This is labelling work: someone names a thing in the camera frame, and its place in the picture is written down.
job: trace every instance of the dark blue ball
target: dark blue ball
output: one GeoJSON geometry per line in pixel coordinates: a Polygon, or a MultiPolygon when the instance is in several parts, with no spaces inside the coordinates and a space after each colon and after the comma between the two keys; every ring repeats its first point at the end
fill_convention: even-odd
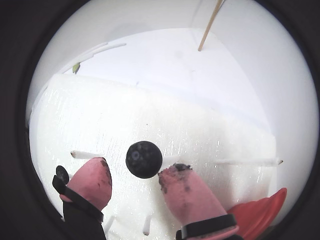
{"type": "Polygon", "coordinates": [[[125,163],[133,175],[149,179],[159,172],[162,166],[162,154],[152,142],[139,141],[129,147],[125,163]]]}

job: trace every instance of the red object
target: red object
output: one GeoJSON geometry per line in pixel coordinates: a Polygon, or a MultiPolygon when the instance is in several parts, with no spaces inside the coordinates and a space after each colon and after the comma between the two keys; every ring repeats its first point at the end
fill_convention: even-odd
{"type": "Polygon", "coordinates": [[[236,234],[242,236],[244,240],[255,240],[275,219],[286,196],[287,189],[284,187],[271,197],[232,207],[227,213],[235,216],[239,226],[239,231],[236,234]]]}

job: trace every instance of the white foam block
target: white foam block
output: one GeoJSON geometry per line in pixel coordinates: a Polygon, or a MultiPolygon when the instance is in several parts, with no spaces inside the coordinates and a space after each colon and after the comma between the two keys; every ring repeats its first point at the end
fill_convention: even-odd
{"type": "Polygon", "coordinates": [[[70,151],[105,153],[112,175],[112,198],[105,220],[116,216],[109,239],[147,239],[142,233],[152,213],[148,239],[174,239],[180,224],[167,209],[158,177],[140,179],[126,167],[129,146],[155,143],[164,156],[179,155],[207,182],[228,209],[268,194],[272,167],[215,166],[215,159],[274,158],[275,138],[211,108],[106,79],[55,75],[30,120],[32,161],[52,204],[62,201],[52,187],[57,165],[75,173],[87,160],[70,151]]]}

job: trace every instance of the wooden stick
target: wooden stick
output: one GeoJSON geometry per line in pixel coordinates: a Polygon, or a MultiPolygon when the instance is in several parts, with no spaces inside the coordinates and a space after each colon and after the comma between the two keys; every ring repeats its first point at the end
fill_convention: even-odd
{"type": "Polygon", "coordinates": [[[108,222],[106,223],[106,225],[103,227],[103,231],[104,231],[104,234],[107,234],[112,226],[112,224],[114,223],[114,220],[115,220],[115,216],[111,216],[108,220],[108,222]]]}
{"type": "Polygon", "coordinates": [[[212,26],[212,23],[213,23],[214,20],[215,20],[215,17],[217,16],[217,14],[218,14],[218,12],[219,12],[219,9],[220,9],[220,6],[221,6],[221,4],[222,4],[222,1],[223,1],[223,0],[218,0],[217,3],[216,3],[216,5],[215,5],[215,8],[214,8],[213,13],[212,13],[212,15],[211,15],[211,18],[210,18],[210,20],[209,20],[208,26],[206,27],[206,30],[205,30],[204,35],[203,35],[203,37],[202,37],[201,43],[200,43],[200,45],[199,45],[199,48],[198,48],[198,51],[199,51],[199,52],[201,52],[202,47],[203,47],[204,44],[205,44],[205,41],[206,41],[206,38],[207,38],[207,36],[208,36],[209,30],[210,30],[210,28],[211,28],[211,26],[212,26]]]}
{"type": "Polygon", "coordinates": [[[159,171],[161,172],[162,170],[168,168],[169,166],[178,163],[180,160],[179,155],[173,155],[173,156],[164,156],[162,158],[162,166],[160,167],[159,171]]]}
{"type": "Polygon", "coordinates": [[[77,151],[77,150],[71,151],[70,154],[74,159],[92,159],[95,157],[104,156],[104,154],[102,153],[91,153],[91,152],[77,151]]]}
{"type": "Polygon", "coordinates": [[[216,159],[214,165],[249,165],[258,167],[277,167],[284,161],[278,157],[274,158],[231,158],[231,159],[216,159]]]}
{"type": "Polygon", "coordinates": [[[144,221],[144,225],[143,225],[143,230],[142,230],[142,232],[143,232],[143,234],[144,234],[145,236],[148,236],[148,235],[150,234],[151,217],[152,217],[151,214],[148,215],[148,216],[146,216],[145,221],[144,221]]]}

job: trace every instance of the black strap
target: black strap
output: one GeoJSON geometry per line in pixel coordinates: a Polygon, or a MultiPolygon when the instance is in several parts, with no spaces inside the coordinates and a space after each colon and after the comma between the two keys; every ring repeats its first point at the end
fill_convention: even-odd
{"type": "Polygon", "coordinates": [[[176,240],[186,240],[187,238],[211,234],[235,225],[237,225],[235,216],[226,214],[185,225],[176,232],[175,238],[176,240]]]}
{"type": "Polygon", "coordinates": [[[97,219],[101,223],[104,221],[104,214],[99,211],[99,209],[97,209],[81,195],[68,188],[64,184],[64,182],[59,177],[57,177],[57,175],[53,176],[52,185],[59,194],[65,195],[85,213],[97,219]]]}
{"type": "Polygon", "coordinates": [[[226,238],[225,240],[244,240],[244,239],[240,235],[232,235],[232,236],[226,238]]]}

